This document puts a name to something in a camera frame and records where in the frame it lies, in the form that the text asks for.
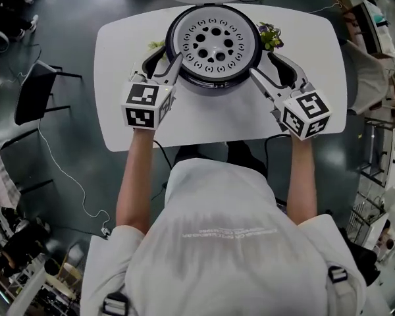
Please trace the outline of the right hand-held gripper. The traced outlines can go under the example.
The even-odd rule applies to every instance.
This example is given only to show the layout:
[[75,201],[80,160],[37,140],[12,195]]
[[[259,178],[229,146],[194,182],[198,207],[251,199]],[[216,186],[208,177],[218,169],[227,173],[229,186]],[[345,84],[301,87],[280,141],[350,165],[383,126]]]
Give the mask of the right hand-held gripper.
[[322,90],[308,82],[303,69],[278,53],[268,53],[276,68],[279,83],[258,68],[250,68],[250,77],[259,91],[279,111],[279,124],[303,141],[325,131],[332,109]]

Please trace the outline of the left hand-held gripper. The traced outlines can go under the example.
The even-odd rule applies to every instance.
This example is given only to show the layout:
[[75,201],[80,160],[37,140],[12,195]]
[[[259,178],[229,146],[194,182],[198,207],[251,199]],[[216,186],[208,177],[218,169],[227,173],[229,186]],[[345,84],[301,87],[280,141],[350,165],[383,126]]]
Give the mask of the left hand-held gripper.
[[146,54],[142,72],[151,80],[125,83],[120,106],[126,126],[156,130],[171,110],[183,54],[177,54],[164,73],[154,74],[164,54],[164,49],[152,49]]

